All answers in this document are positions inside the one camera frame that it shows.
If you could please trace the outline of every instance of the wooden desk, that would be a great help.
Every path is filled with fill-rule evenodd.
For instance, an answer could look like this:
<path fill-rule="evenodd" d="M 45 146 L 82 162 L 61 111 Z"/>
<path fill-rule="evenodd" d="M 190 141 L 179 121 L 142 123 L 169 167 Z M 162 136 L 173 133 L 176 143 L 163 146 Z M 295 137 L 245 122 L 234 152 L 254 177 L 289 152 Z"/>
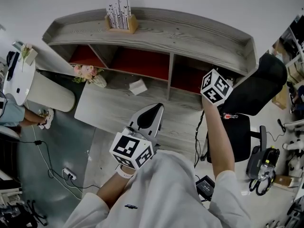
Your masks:
<path fill-rule="evenodd" d="M 195 129 L 202 113 L 201 96 L 172 89 L 171 99 L 166 99 L 167 84 L 146 78 L 148 90 L 133 95 L 129 82 L 138 76 L 111 72 L 105 76 L 108 85 L 100 88 L 86 84 L 81 94 L 75 118 L 99 129 L 116 134 L 128 124 L 138 110 L 154 103 L 164 104 L 161 131 L 157 135 L 160 144 L 194 153 Z M 199 129 L 199 141 L 203 147 L 207 134 L 205 120 Z"/>

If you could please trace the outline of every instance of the cardboard box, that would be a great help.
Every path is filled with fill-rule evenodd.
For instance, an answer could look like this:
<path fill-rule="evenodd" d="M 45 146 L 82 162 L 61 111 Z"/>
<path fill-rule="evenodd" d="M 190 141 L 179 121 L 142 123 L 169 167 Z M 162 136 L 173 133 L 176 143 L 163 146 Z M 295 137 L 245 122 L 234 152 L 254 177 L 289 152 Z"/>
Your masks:
<path fill-rule="evenodd" d="M 287 98 L 288 98 L 288 90 L 287 85 L 285 84 L 282 90 L 272 98 L 272 103 L 276 104 L 282 110 L 286 109 L 287 107 Z"/>
<path fill-rule="evenodd" d="M 288 78 L 291 79 L 292 82 L 296 82 L 296 84 L 304 80 L 304 71 L 301 63 L 295 62 L 290 65 L 287 73 Z"/>
<path fill-rule="evenodd" d="M 284 187 L 298 187 L 301 183 L 300 177 L 291 177 L 291 176 L 283 176 L 283 175 L 277 175 L 275 177 L 274 183 L 282 185 Z"/>

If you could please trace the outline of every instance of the pen holder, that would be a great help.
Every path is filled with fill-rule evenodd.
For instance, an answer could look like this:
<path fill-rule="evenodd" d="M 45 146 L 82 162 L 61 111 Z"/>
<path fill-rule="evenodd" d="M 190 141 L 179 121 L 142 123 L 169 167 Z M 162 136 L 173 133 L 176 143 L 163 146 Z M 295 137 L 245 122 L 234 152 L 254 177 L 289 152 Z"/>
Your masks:
<path fill-rule="evenodd" d="M 137 22 L 136 17 L 135 17 L 134 14 L 132 14 L 131 17 L 127 18 L 128 19 L 129 29 L 112 28 L 109 16 L 106 15 L 104 17 L 104 19 L 105 19 L 105 25 L 106 25 L 106 27 L 109 29 L 109 31 L 113 31 L 113 32 L 125 32 L 125 33 L 134 34 L 134 32 L 136 31 L 136 29 L 138 27 L 138 22 Z"/>

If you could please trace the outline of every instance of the floor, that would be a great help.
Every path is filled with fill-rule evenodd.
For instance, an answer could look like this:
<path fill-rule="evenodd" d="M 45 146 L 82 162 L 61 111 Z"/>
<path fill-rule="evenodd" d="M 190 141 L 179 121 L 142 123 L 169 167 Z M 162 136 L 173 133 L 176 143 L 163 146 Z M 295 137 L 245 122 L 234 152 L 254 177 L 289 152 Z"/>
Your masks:
<path fill-rule="evenodd" d="M 68 76 L 44 73 L 55 82 L 72 90 L 77 100 L 79 100 L 84 85 L 71 83 L 71 78 Z M 28 105 L 35 112 L 42 107 L 32 102 L 29 102 Z M 114 169 L 117 166 L 117 163 L 109 154 L 114 134 L 96 129 L 79 121 L 74 118 L 74 114 L 75 108 L 69 113 L 57 111 L 51 129 L 40 130 L 38 127 L 35 127 L 36 137 L 48 143 L 53 168 L 58 173 L 61 173 L 63 167 L 68 167 L 77 174 L 76 185 L 87 187 L 93 184 L 101 186 L 113 175 Z M 288 113 L 288 110 L 281 110 L 269 102 L 257 116 L 250 117 L 250 121 L 252 128 L 258 129 L 260 125 L 265 125 L 267 131 L 276 138 L 282 133 L 281 128 L 276 122 L 278 118 L 283 123 L 292 120 L 292 116 Z M 206 134 L 205 130 L 206 123 L 203 121 L 199 131 L 201 138 Z M 277 173 L 284 171 L 287 155 L 282 149 L 282 144 L 294 139 L 295 136 L 288 132 L 283 137 L 279 137 L 276 142 L 272 140 L 269 134 L 267 135 L 267 145 L 274 145 L 281 150 L 276 169 Z M 21 140 L 34 140 L 32 128 L 23 128 Z M 252 147 L 255 145 L 257 145 L 257 140 L 252 139 Z M 41 146 L 41 149 L 44 156 L 46 156 L 46 148 Z M 163 144 L 161 149 L 179 152 L 194 162 L 194 146 L 192 149 L 187 147 L 183 150 L 175 148 L 174 145 Z M 79 201 L 56 180 L 48 177 L 47 167 L 37 147 L 32 144 L 20 144 L 18 154 L 19 177 L 24 190 L 24 199 L 35 199 L 37 201 L 38 210 L 41 210 L 48 216 L 48 227 L 62 227 Z M 273 219 L 283 219 L 285 217 L 284 214 L 291 205 L 294 194 L 277 187 L 272 187 L 263 197 L 258 197 L 255 193 L 249 193 L 248 177 L 245 174 L 246 165 L 247 161 L 236 163 L 236 174 L 245 204 L 252 217 L 253 227 L 263 227 Z M 214 179 L 212 166 L 207 162 L 198 163 L 196 174 L 200 177 L 209 175 Z M 97 188 L 90 187 L 84 191 L 84 194 L 86 192 L 97 192 Z"/>
<path fill-rule="evenodd" d="M 84 84 L 72 83 L 72 78 L 68 76 L 49 72 L 43 74 L 70 89 L 74 92 L 77 101 L 79 100 Z M 28 102 L 28 105 L 34 112 L 44 108 L 33 102 Z M 76 120 L 75 110 L 76 108 L 68 113 L 55 111 L 55 118 L 49 130 L 41 130 L 37 126 L 34 129 L 37 139 L 45 141 L 49 146 L 54 170 L 61 173 L 64 167 L 68 167 L 77 174 L 75 185 L 82 185 L 95 128 Z M 24 142 L 35 140 L 32 127 L 23 128 L 21 134 L 21 140 Z M 47 159 L 45 145 L 41 145 L 41 150 Z M 62 227 L 79 201 L 55 179 L 48 177 L 48 169 L 34 144 L 19 144 L 18 164 L 24 200 L 36 200 L 37 209 L 48 216 L 48 227 Z"/>
<path fill-rule="evenodd" d="M 288 123 L 292 121 L 293 116 L 289 114 L 288 109 L 281 110 L 272 102 L 269 102 L 258 115 L 250 117 L 251 127 L 252 129 L 259 129 L 260 125 L 264 125 L 266 130 L 276 138 L 279 134 L 282 134 L 281 127 L 277 123 L 278 118 L 281 119 L 282 123 Z M 205 121 L 202 123 L 202 129 L 204 129 L 204 127 L 206 127 Z M 114 174 L 114 169 L 117 166 L 117 163 L 109 154 L 109 149 L 113 139 L 114 134 L 96 129 L 85 173 L 85 186 L 92 184 L 101 186 Z M 276 172 L 278 174 L 282 174 L 284 172 L 285 160 L 287 157 L 287 152 L 282 149 L 282 144 L 290 140 L 295 140 L 293 133 L 286 132 L 286 134 L 284 136 L 280 136 L 276 142 L 274 142 L 272 137 L 267 134 L 267 146 L 269 147 L 274 145 L 281 151 L 276 168 Z M 252 138 L 252 147 L 256 145 L 258 145 L 258 140 Z M 177 150 L 174 146 L 162 145 L 161 149 L 179 152 L 194 162 L 194 148 L 192 151 L 189 151 L 188 148 L 185 150 Z M 274 219 L 284 220 L 285 214 L 291 206 L 292 199 L 295 194 L 278 187 L 272 187 L 263 197 L 259 197 L 253 192 L 250 193 L 248 191 L 250 180 L 245 173 L 246 166 L 247 161 L 236 163 L 235 171 L 241 187 L 242 195 L 244 196 L 245 205 L 253 221 L 253 227 L 264 227 L 266 223 Z M 198 163 L 196 174 L 201 178 L 208 175 L 214 179 L 212 166 L 207 162 Z M 84 193 L 96 192 L 96 189 L 97 188 L 91 187 L 85 190 Z M 209 207 L 208 202 L 204 203 L 204 205 L 207 208 Z"/>

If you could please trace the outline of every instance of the white cylinder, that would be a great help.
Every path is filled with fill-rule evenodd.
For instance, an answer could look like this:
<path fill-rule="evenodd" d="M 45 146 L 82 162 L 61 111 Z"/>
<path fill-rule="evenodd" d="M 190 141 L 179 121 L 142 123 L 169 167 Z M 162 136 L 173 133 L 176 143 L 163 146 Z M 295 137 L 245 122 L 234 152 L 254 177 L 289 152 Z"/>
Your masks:
<path fill-rule="evenodd" d="M 56 84 L 37 71 L 27 99 L 62 112 L 71 111 L 75 105 L 75 96 L 72 91 Z"/>

